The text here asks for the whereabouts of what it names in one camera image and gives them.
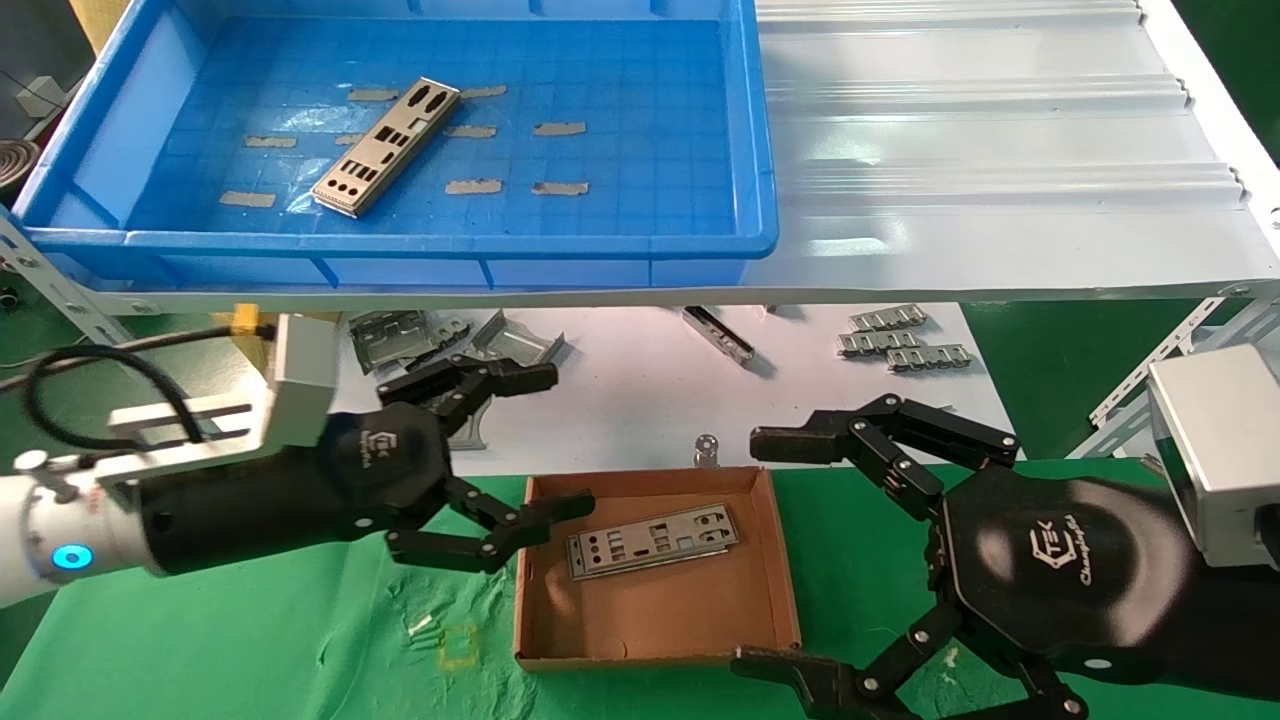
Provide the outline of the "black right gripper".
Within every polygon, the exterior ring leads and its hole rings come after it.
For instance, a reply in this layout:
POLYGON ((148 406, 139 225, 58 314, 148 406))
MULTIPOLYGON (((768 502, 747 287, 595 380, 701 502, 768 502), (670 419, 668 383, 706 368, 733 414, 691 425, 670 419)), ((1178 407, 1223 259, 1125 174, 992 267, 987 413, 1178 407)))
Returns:
POLYGON ((1212 568, 1169 493, 1093 477, 1024 477, 1009 469, 1019 448, 1007 432, 897 395, 817 410, 800 427, 753 429, 755 460, 847 461, 915 520, 938 516, 942 589, 964 612, 936 605, 865 669, 740 646, 730 671, 791 688, 809 719, 918 719, 897 691, 951 639, 970 638, 1001 673, 1015 667, 1027 697, 956 719, 1088 719, 1085 701, 1055 670, 1277 698, 1275 570, 1212 568), (1005 468, 945 493, 910 448, 973 471, 1005 468))

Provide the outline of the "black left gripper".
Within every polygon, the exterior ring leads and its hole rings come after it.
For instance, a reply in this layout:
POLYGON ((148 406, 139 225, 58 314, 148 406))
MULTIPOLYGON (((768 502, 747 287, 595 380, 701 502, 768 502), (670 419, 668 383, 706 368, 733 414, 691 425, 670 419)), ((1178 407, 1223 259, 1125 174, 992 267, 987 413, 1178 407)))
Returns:
POLYGON ((389 530, 396 562, 494 574, 520 550, 548 543, 554 525, 589 516, 596 500, 585 489, 513 509, 460 478, 439 484, 445 439, 490 398, 558 382, 553 363, 453 355, 379 386, 379 411, 330 415, 314 447, 143 479, 137 495, 154 565, 179 575, 389 530), (486 534, 424 530, 443 509, 486 534))

